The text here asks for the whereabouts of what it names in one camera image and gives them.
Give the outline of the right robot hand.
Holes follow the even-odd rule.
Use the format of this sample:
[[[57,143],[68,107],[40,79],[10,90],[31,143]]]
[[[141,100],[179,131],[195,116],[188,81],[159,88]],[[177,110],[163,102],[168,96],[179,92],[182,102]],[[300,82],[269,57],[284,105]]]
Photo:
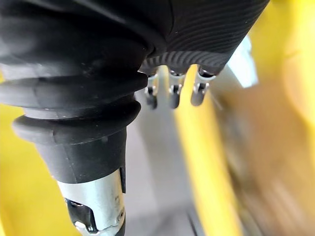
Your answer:
[[[21,107],[17,135],[40,152],[83,236],[122,236],[126,128],[144,89],[157,106],[157,69],[169,69],[177,108],[189,67],[191,104],[252,28],[266,0],[3,0],[0,101]]]

